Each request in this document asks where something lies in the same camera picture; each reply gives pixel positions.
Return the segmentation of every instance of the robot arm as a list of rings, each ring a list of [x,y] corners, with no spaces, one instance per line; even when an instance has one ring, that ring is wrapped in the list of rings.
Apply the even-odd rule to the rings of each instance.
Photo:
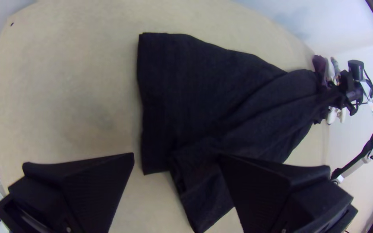
[[[351,61],[348,61],[348,64],[349,64],[349,72],[352,74],[354,81],[360,84],[360,85],[357,85],[357,87],[362,90],[363,96],[367,100],[367,104],[371,108],[372,115],[373,115],[373,84],[371,80],[369,79],[368,74],[364,70],[364,63],[360,61],[351,60]],[[363,77],[363,72],[365,72],[367,79]],[[357,108],[351,111],[352,107],[353,105],[351,105],[350,108],[348,108],[349,111],[351,112],[351,115],[353,115],[357,111]],[[337,168],[332,173],[331,179],[336,184],[340,184],[344,178],[352,174],[363,164],[367,164],[372,160],[373,160],[373,134],[370,140],[365,144],[361,153],[357,155],[351,162],[349,162],[343,168]]]

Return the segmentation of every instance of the black cable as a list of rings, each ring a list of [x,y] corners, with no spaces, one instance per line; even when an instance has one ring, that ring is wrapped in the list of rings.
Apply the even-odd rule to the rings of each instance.
[[[367,76],[368,80],[371,81],[372,83],[372,80],[369,78],[368,74],[367,74],[367,71],[364,69],[364,72],[365,72],[365,75]]]
[[[369,96],[372,98],[373,97],[373,83],[372,83],[372,80],[369,78],[368,74],[367,74],[367,71],[364,69],[364,72],[365,72],[365,75],[367,76],[369,82],[367,82],[367,84],[369,85],[369,87],[371,88],[370,90],[370,93],[369,93]]]

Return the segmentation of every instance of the black cloth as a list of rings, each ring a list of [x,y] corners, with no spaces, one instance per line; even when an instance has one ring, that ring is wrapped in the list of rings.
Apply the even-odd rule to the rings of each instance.
[[[284,162],[334,96],[315,72],[180,34],[139,36],[137,80],[143,172],[170,170],[196,233],[233,207],[220,155]]]

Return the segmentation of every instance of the tabletop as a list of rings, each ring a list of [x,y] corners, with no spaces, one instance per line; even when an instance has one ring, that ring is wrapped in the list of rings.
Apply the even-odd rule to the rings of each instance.
[[[192,35],[255,54],[287,71],[312,69],[313,51],[229,0],[53,0],[8,18],[0,36],[0,177],[21,165],[134,152],[110,232],[192,232],[168,173],[140,167],[142,106],[136,48],[143,32]],[[327,128],[313,126],[288,164],[324,164]],[[235,209],[208,233],[242,232]]]

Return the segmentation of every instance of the dark fabric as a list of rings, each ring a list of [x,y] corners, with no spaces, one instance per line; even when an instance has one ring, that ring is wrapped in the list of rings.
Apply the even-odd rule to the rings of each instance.
[[[137,79],[143,172],[170,170],[196,233],[233,207],[219,155],[284,162],[334,96],[312,71],[188,35],[140,35]]]

